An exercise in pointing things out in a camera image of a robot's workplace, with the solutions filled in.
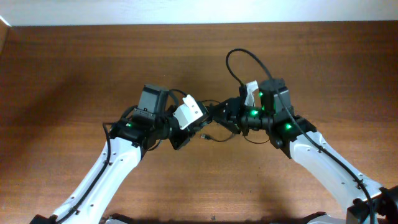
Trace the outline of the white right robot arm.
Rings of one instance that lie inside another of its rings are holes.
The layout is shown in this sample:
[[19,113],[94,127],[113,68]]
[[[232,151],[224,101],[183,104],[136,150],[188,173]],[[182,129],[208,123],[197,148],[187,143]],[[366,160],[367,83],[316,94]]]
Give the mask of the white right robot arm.
[[345,210],[345,223],[397,223],[397,187],[387,189],[339,155],[317,128],[294,113],[283,79],[252,82],[239,96],[210,107],[218,124],[247,136],[264,130],[270,143],[316,178]]

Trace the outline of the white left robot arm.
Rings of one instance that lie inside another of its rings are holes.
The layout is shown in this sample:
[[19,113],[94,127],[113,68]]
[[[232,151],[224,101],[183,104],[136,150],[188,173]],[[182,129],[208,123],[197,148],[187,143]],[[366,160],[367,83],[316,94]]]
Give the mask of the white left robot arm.
[[99,223],[119,186],[157,142],[170,140],[179,150],[207,117],[208,111],[192,95],[183,104],[166,107],[172,90],[146,84],[138,105],[113,123],[103,123],[106,143],[85,178],[50,217],[36,215],[32,223]]

